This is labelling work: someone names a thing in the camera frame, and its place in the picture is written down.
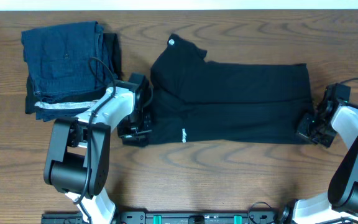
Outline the black t-shirt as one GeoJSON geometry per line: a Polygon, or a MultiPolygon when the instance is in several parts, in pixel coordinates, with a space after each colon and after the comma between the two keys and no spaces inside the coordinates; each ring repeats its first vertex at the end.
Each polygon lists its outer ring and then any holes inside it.
{"type": "Polygon", "coordinates": [[[206,54],[179,35],[168,38],[150,69],[151,144],[304,143],[296,130],[313,111],[306,64],[219,63],[206,54]]]}

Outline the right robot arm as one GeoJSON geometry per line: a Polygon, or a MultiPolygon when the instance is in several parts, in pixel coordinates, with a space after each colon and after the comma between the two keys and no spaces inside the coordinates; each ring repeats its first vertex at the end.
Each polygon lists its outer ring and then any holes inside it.
{"type": "Polygon", "coordinates": [[[328,191],[287,205],[278,223],[358,223],[358,105],[350,103],[350,94],[342,83],[327,86],[316,112],[298,125],[298,135],[313,144],[329,147],[340,136],[347,154],[328,191]]]}

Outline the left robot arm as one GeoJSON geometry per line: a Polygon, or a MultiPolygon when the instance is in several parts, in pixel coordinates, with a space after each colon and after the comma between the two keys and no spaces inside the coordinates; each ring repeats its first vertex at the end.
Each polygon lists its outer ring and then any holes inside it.
{"type": "Polygon", "coordinates": [[[151,132],[147,107],[153,98],[149,81],[116,81],[90,109],[53,124],[44,181],[65,194],[77,213],[42,215],[42,223],[115,223],[116,206],[105,189],[110,135],[123,144],[144,147],[151,132]]]}

